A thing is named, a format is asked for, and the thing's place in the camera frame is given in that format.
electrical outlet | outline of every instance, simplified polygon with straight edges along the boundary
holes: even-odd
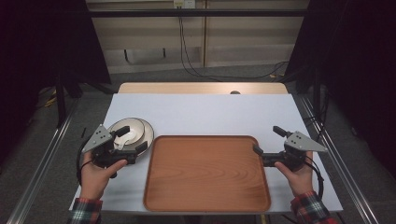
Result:
[[[184,8],[195,8],[195,0],[184,0]]]

human hand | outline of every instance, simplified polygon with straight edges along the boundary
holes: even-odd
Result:
[[[306,156],[313,159],[312,151],[306,152]],[[309,164],[312,162],[309,159],[305,159],[305,161]],[[275,163],[275,167],[288,179],[294,197],[314,189],[312,186],[312,169],[307,165],[296,172],[292,172],[280,161]]]
[[[84,163],[92,159],[92,153],[88,151],[84,154]],[[127,164],[126,160],[117,161],[106,169],[89,162],[81,170],[81,193],[80,198],[99,200],[105,191],[109,178],[119,169]]]

person's arm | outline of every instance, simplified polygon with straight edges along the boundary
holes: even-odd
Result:
[[[306,156],[312,159],[312,151],[307,152]],[[329,211],[313,190],[310,167],[305,165],[300,170],[292,172],[282,162],[276,162],[275,166],[289,181],[291,192],[295,197],[291,201],[291,211],[299,223],[337,223],[334,218],[330,217]]]
[[[91,157],[90,151],[84,154],[83,164],[87,164],[81,170],[81,193],[75,200],[67,223],[100,223],[100,211],[103,203],[100,198],[103,196],[108,180],[127,163],[126,160],[117,161],[107,169],[103,169],[95,166],[91,162]]]

dark background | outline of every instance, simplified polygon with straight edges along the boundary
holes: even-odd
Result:
[[[72,80],[72,74],[110,80],[91,19],[62,13],[87,10],[83,0],[0,4],[2,162],[35,111],[39,91],[54,86],[60,72]],[[325,13],[304,18],[287,77],[298,80],[301,92],[320,77],[374,155],[396,175],[396,8],[386,0],[313,0],[308,8]]]
[[[85,1],[0,3],[0,164],[34,113],[40,90],[54,86],[61,72],[72,80],[78,74],[110,82],[91,19],[63,15],[67,10],[87,10]]]
[[[396,6],[391,1],[311,1],[287,75],[297,91],[325,84],[358,135],[396,176]]]

white table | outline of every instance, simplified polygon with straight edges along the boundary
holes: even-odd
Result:
[[[104,125],[109,127],[125,118],[145,119],[152,125],[154,137],[173,134],[251,135],[265,152],[283,150],[285,139],[273,133],[275,125],[309,135],[289,94],[115,94]],[[149,149],[138,158],[137,164],[121,169],[118,177],[110,180],[102,198],[103,211],[171,215],[150,212],[143,205],[150,153]],[[314,160],[325,179],[324,204],[331,212],[343,210],[318,155],[314,155]],[[293,196],[286,178],[276,168],[264,169],[272,199],[267,213],[289,212]],[[315,177],[314,188],[318,190]]]

